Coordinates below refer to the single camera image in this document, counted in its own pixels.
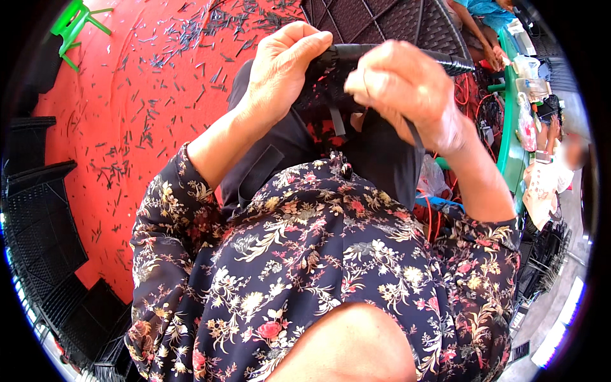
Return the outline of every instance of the plastic bag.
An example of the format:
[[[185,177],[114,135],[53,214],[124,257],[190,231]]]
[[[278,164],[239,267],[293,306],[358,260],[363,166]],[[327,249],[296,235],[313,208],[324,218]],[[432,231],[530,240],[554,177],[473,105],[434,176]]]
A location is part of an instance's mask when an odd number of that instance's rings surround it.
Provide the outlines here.
[[[452,199],[452,189],[445,183],[444,171],[429,154],[422,160],[417,188],[422,190],[418,197],[442,197],[444,190],[448,190],[450,195],[447,199]]]
[[[536,150],[535,121],[530,115],[530,103],[525,93],[518,93],[518,105],[520,115],[518,118],[518,139],[526,151]]]
[[[518,54],[513,59],[513,68],[520,78],[539,78],[539,66],[541,62],[532,57]]]

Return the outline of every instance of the seated person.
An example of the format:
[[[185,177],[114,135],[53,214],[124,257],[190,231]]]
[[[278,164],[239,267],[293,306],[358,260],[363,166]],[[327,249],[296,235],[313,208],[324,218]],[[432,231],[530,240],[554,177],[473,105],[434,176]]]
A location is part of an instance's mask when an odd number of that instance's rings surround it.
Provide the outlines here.
[[[558,193],[568,188],[576,170],[581,169],[588,159],[588,147],[585,140],[575,134],[567,135],[562,143],[559,141],[560,120],[551,115],[549,127],[541,124],[541,132],[536,136],[536,149],[547,151],[558,165]]]
[[[507,55],[499,45],[499,32],[515,18],[511,0],[445,0],[445,3],[452,20],[463,31],[473,61],[485,59],[495,72],[504,68],[503,57]]]
[[[542,123],[541,131],[536,136],[537,151],[549,153],[553,162],[545,164],[534,161],[524,170],[527,189],[522,201],[538,230],[542,230],[548,222],[550,213],[556,214],[556,192],[562,193],[568,188],[574,171],[584,166],[588,156],[583,138],[572,134],[560,143],[560,135],[560,121],[554,114],[549,127]]]

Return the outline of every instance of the hand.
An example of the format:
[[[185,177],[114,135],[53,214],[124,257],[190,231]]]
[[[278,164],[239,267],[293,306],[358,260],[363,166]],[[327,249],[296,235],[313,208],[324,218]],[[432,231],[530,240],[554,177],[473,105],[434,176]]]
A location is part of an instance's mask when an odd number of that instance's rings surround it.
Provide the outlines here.
[[[454,82],[441,65],[408,42],[387,41],[361,57],[344,91],[376,109],[401,139],[414,145],[404,120],[408,118],[423,145],[442,156],[458,151],[469,134],[475,135],[454,102]]]
[[[497,58],[496,53],[494,52],[494,50],[492,50],[490,45],[488,45],[487,43],[481,45],[484,48],[484,57],[486,58],[486,61],[488,61],[488,63],[495,72],[498,72],[500,70],[499,62],[502,62],[502,60],[499,60]]]
[[[507,12],[513,13],[513,1],[512,0],[496,0],[499,7],[503,8]]]
[[[496,45],[495,47],[493,47],[492,51],[494,52],[496,59],[501,64],[501,67],[504,69],[505,61],[503,60],[503,58],[507,58],[507,60],[509,60],[509,57],[507,57],[507,53],[505,53],[505,51],[500,47],[500,45]]]
[[[553,141],[556,138],[560,137],[560,121],[558,120],[558,116],[553,114],[551,117],[551,121],[549,124],[549,130],[547,131],[547,140]]]
[[[299,96],[310,61],[332,41],[330,32],[320,32],[303,21],[265,37],[258,45],[248,89],[239,106],[250,116],[265,119],[271,128],[288,114]]]

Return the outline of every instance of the green table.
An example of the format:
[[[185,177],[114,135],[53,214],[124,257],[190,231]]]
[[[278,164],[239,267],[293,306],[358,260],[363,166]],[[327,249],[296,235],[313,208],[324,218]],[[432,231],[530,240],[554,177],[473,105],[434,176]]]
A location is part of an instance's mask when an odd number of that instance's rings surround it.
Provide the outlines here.
[[[510,60],[518,55],[518,50],[511,40],[510,33],[503,29],[499,35],[501,48],[507,53]],[[526,190],[522,176],[529,165],[529,153],[522,148],[516,130],[518,129],[519,106],[517,101],[518,90],[516,89],[516,72],[512,66],[505,67],[505,120],[503,121],[503,135],[499,150],[497,168],[503,175],[509,190],[515,194],[514,208],[521,215],[524,212],[522,196]],[[444,158],[437,158],[437,163],[443,169],[449,169]]]

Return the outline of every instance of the pink plastic bag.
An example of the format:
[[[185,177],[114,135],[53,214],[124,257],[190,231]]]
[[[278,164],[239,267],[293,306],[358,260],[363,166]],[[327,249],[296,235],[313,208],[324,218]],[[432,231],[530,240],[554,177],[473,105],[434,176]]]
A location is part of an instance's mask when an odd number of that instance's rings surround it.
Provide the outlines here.
[[[518,139],[526,151],[536,150],[536,127],[535,120],[530,115],[530,103],[526,94],[518,93],[518,105],[520,115],[518,118]]]

